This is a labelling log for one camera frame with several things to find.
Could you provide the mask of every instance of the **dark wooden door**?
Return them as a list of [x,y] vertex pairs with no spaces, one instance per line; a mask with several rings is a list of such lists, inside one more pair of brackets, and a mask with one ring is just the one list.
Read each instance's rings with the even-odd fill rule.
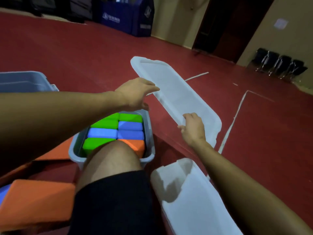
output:
[[210,0],[194,48],[236,63],[272,2]]

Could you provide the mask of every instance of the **hand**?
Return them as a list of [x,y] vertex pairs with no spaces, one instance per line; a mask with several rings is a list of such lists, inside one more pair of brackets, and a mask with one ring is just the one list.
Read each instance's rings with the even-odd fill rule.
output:
[[186,119],[186,126],[178,125],[178,128],[188,146],[194,148],[197,143],[205,142],[202,119],[196,113],[183,114],[183,117]]
[[143,102],[143,98],[147,94],[159,90],[160,88],[155,86],[153,82],[138,77],[125,82],[117,88],[115,92],[118,93],[125,102],[126,111],[135,111],[140,109],[149,110],[149,106],[147,103]]

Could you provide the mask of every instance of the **blue foam pad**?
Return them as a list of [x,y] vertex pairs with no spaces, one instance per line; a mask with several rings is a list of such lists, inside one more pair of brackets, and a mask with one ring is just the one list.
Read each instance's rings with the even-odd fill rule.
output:
[[139,122],[129,122],[129,121],[120,121],[118,123],[118,130],[138,130],[142,131],[142,123]]
[[0,188],[0,205],[2,204],[2,201],[4,200],[7,192],[9,191],[10,186],[11,186],[11,184],[3,186]]
[[117,138],[118,139],[144,140],[145,136],[143,135],[143,131],[119,130]]
[[88,138],[117,138],[116,129],[90,128]]

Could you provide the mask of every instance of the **green foam block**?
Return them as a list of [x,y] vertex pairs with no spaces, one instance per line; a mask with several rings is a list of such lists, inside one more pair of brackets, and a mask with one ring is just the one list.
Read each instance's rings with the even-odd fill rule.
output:
[[117,119],[110,119],[104,118],[99,120],[98,122],[92,124],[90,127],[92,128],[109,128],[109,129],[117,129],[118,128],[118,120]]
[[120,114],[119,115],[120,121],[129,121],[129,122],[139,122],[142,123],[142,116],[135,115],[135,114]]
[[112,142],[115,140],[116,139],[113,139],[113,138],[87,138],[84,141],[83,150],[88,155],[95,148],[97,148],[97,147],[99,147],[105,143]]
[[118,120],[119,119],[119,113],[109,115],[109,116],[105,117],[105,119]]

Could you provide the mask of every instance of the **black shorts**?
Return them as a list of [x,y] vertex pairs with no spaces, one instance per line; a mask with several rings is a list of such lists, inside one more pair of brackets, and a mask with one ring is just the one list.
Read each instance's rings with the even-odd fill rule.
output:
[[82,188],[75,196],[68,234],[159,235],[145,172],[106,177]]

